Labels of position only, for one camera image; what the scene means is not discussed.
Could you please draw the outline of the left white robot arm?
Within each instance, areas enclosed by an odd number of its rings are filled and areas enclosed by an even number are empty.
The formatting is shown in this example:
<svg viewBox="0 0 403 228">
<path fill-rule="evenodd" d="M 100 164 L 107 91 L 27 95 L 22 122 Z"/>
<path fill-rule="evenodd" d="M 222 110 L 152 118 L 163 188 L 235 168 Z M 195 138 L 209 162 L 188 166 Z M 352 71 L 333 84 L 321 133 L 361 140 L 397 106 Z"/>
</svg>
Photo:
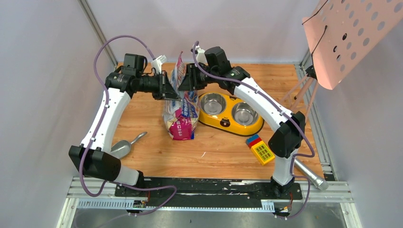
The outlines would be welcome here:
<svg viewBox="0 0 403 228">
<path fill-rule="evenodd" d="M 144 56 L 126 54 L 124 64 L 106 77 L 94 122 L 81 144 L 71 146 L 68 153 L 83 176 L 127 184 L 127 190 L 134 196 L 145 192 L 146 184 L 140 180 L 142 173 L 124 166 L 111 154 L 112 140 L 122 113 L 135 93 L 151 93 L 155 100 L 180 99 L 166 71 L 162 70 L 166 61 L 165 55 L 153 60 L 154 74 L 150 76 L 144 73 Z"/>
</svg>

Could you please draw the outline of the cat food bag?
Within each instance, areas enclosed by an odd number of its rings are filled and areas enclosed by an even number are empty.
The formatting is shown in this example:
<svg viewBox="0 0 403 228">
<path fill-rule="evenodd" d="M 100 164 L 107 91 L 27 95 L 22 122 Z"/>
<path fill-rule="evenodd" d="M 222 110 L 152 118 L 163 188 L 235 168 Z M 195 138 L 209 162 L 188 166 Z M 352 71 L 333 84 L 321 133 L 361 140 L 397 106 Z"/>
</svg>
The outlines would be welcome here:
<svg viewBox="0 0 403 228">
<path fill-rule="evenodd" d="M 173 140 L 192 140 L 199 120 L 199 96 L 197 91 L 179 91 L 179 85 L 185 78 L 186 64 L 179 55 L 177 62 L 168 76 L 169 82 L 179 94 L 180 100 L 164 102 L 163 120 L 168 134 Z"/>
</svg>

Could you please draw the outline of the metal food scoop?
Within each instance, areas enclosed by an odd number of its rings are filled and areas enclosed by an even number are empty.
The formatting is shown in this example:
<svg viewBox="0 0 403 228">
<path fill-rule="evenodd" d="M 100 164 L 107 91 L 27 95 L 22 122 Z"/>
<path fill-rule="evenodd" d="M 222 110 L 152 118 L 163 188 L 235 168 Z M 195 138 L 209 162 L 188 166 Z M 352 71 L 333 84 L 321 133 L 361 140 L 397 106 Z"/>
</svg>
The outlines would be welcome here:
<svg viewBox="0 0 403 228">
<path fill-rule="evenodd" d="M 112 146 L 110 154 L 118 159 L 122 159 L 129 154 L 132 145 L 138 140 L 147 135 L 147 132 L 142 132 L 137 135 L 132 141 L 120 140 L 115 145 Z"/>
</svg>

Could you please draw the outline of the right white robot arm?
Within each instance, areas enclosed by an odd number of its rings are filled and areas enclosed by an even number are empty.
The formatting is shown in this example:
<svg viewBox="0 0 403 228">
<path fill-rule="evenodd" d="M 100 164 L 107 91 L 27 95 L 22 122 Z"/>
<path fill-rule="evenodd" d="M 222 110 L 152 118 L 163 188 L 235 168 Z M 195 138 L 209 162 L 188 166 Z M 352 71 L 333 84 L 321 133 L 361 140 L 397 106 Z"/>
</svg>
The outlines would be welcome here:
<svg viewBox="0 0 403 228">
<path fill-rule="evenodd" d="M 305 116 L 301 112 L 292 113 L 271 98 L 255 82 L 244 68 L 231 66 L 225 51 L 212 47 L 202 51 L 196 42 L 192 48 L 194 63 L 187 70 L 185 78 L 179 85 L 180 91 L 202 90 L 208 84 L 217 83 L 256 111 L 270 126 L 274 134 L 268 142 L 275 154 L 275 170 L 272 175 L 272 194 L 284 198 L 290 193 L 294 180 L 294 158 L 301 142 L 305 139 Z"/>
</svg>

